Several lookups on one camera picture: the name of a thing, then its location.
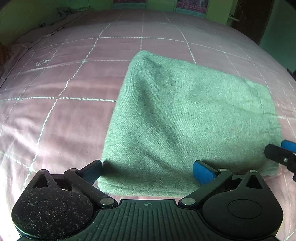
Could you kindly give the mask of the light green pants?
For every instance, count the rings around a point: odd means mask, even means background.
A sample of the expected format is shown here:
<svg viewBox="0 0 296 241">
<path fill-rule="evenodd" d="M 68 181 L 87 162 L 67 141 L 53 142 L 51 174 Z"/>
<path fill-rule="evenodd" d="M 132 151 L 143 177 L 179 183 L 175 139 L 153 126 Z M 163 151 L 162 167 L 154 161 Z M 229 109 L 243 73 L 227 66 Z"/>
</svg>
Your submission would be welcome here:
<svg viewBox="0 0 296 241">
<path fill-rule="evenodd" d="M 282 141 L 273 99 L 261 84 L 138 52 L 107 131 L 98 188 L 114 195 L 181 197 L 200 185 L 197 160 L 233 173 L 274 175 L 264 156 Z"/>
</svg>

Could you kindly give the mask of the pink checked bedsheet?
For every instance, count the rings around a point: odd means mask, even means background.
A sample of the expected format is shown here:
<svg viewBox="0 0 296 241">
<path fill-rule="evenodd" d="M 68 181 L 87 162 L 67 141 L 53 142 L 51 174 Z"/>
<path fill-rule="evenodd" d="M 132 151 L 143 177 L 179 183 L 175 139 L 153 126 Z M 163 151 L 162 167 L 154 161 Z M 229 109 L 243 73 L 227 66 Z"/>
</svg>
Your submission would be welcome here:
<svg viewBox="0 0 296 241">
<path fill-rule="evenodd" d="M 284 139 L 295 141 L 295 80 L 242 33 L 196 16 L 92 11 L 43 28 L 1 86 L 1 240 L 17 240 L 11 210 L 39 169 L 99 159 L 128 64 L 140 50 L 266 84 Z"/>
</svg>

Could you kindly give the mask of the dark wooden door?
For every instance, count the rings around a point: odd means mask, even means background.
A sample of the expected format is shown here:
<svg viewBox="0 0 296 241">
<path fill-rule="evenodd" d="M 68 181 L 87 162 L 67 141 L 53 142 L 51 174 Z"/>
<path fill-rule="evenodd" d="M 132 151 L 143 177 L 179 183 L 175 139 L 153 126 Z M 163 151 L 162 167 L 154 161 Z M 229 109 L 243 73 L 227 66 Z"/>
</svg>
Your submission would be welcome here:
<svg viewBox="0 0 296 241">
<path fill-rule="evenodd" d="M 230 27 L 243 33 L 259 44 L 266 30 L 274 1 L 272 0 L 241 0 L 237 1 Z"/>
</svg>

